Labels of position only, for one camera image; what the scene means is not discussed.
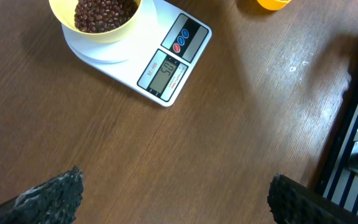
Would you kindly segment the red beans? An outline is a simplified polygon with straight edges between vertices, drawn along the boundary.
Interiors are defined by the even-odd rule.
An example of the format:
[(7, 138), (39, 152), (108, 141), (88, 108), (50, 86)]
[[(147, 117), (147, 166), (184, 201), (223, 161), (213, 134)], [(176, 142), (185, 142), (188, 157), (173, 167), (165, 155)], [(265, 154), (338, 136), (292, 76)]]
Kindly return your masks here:
[(119, 28), (138, 10), (134, 0), (79, 0), (75, 27), (81, 32), (103, 33)]

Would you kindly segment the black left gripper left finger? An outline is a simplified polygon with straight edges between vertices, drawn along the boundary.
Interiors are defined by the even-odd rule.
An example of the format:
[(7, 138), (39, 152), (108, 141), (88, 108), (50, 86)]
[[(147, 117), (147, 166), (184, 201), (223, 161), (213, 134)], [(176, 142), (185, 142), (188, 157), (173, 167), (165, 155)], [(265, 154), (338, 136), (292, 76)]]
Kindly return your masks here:
[(83, 191), (83, 171), (74, 166), (0, 204), (0, 224), (71, 224)]

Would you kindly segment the orange measuring scoop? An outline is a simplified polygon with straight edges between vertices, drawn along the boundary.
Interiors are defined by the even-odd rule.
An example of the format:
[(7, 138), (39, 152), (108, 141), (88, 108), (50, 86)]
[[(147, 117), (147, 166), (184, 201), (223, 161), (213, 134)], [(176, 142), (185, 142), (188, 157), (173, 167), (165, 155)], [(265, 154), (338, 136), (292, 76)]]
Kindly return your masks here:
[(291, 0), (257, 0), (257, 2), (269, 11), (278, 11), (284, 8)]

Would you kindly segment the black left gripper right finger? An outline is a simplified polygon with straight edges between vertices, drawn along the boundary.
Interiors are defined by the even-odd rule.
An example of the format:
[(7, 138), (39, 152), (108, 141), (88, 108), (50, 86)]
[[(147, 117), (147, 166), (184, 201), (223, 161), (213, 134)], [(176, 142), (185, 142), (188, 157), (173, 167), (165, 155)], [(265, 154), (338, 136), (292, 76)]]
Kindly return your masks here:
[(358, 215), (283, 174), (274, 175), (267, 203), (278, 224), (358, 224)]

